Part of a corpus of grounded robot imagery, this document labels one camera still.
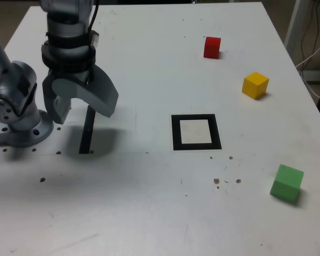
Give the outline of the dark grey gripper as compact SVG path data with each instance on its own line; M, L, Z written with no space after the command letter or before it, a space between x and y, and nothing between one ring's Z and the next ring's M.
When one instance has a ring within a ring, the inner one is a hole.
M81 99L102 116L110 117L119 96L109 76L98 66L79 73L52 67L42 86L45 108L57 124L65 122L72 98Z

